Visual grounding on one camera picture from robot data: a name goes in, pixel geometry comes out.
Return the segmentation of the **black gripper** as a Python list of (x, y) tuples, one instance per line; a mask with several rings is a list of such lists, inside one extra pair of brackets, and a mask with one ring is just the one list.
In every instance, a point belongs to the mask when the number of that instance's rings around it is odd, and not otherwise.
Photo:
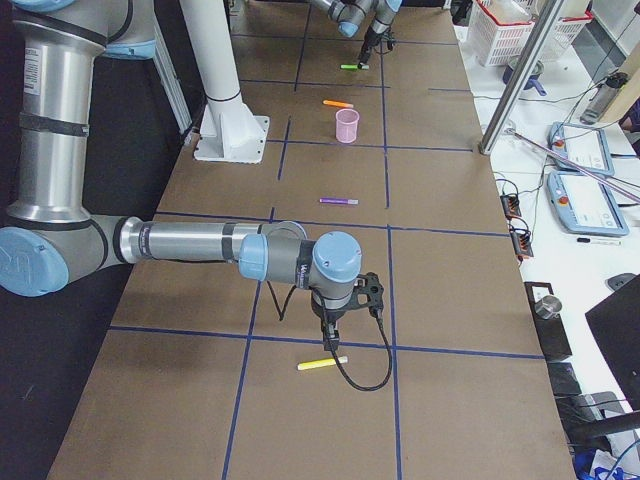
[(325, 351), (338, 350), (340, 346), (340, 335), (337, 327), (338, 320), (344, 315), (341, 311), (329, 310), (324, 298), (316, 293), (311, 294), (311, 307), (313, 313), (320, 320), (320, 328)]
[(365, 33), (360, 55), (358, 57), (358, 68), (364, 68), (364, 69), (370, 68), (370, 60), (371, 60), (370, 54), (373, 51), (374, 47), (381, 42), (387, 30), (388, 30), (388, 25), (385, 23), (372, 22), (370, 24), (370, 26), (368, 27)]

